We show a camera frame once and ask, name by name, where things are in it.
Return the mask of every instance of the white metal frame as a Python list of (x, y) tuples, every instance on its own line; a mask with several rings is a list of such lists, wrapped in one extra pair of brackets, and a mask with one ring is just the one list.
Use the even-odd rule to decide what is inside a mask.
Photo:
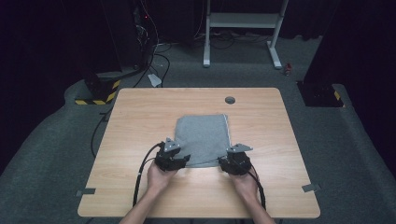
[(274, 35), (271, 41), (267, 41), (274, 67), (282, 68), (282, 63), (277, 56), (275, 44), (279, 35), (285, 11), (289, 0), (283, 0), (282, 8), (276, 14), (257, 13), (211, 13), (210, 0), (207, 0), (204, 67), (210, 66), (210, 28), (211, 27), (241, 27), (241, 28), (273, 28)]

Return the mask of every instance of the gray cloth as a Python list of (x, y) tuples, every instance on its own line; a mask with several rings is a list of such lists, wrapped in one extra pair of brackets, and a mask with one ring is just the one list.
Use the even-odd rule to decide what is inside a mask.
[(175, 158), (191, 155), (187, 167), (218, 166), (231, 146), (227, 116), (184, 116), (177, 120), (175, 141), (181, 147)]

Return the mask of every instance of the person's right hand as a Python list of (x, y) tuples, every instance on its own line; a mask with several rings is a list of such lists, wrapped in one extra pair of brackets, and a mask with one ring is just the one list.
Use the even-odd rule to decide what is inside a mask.
[[(257, 174), (253, 168), (251, 168), (249, 171), (257, 178)], [(253, 177), (251, 177), (249, 174), (229, 176), (233, 181), (233, 185), (235, 186), (235, 190), (238, 193), (239, 197), (246, 201), (259, 201), (257, 197), (258, 187)]]

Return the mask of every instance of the wooden table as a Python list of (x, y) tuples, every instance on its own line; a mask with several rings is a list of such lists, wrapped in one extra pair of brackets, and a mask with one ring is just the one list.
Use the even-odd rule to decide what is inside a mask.
[[(235, 103), (225, 103), (232, 96)], [(232, 144), (254, 149), (255, 166), (272, 217), (313, 218), (320, 214), (280, 92), (274, 88), (122, 89), (78, 208), (82, 217), (123, 217), (132, 207), (134, 183), (148, 150), (174, 139), (184, 115), (228, 115)], [(147, 165), (139, 198), (147, 187)], [(179, 170), (149, 217), (229, 217), (249, 214), (219, 167)]]

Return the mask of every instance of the dark background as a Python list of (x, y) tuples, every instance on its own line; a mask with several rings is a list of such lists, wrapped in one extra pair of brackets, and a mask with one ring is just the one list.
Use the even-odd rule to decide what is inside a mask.
[[(153, 18), (166, 18), (157, 24), (160, 35), (191, 43), (205, 1), (172, 0), (164, 6), (161, 2), (165, 1), (147, 1)], [(73, 63), (76, 55), (67, 50), (64, 41), (64, 3), (69, 2), (0, 3), (1, 172), (35, 126), (63, 106), (64, 91), (83, 79)], [(179, 7), (184, 13), (170, 13), (180, 11)], [(276, 0), (213, 1), (213, 10), (224, 12), (261, 12), (258, 8), (270, 12), (279, 7)], [(394, 4), (385, 0), (290, 0), (280, 36), (309, 39), (324, 35), (304, 82), (346, 86), (366, 132), (395, 174), (393, 9)], [(169, 32), (167, 26), (180, 28)], [(103, 40), (101, 36), (96, 37), (98, 41)]]

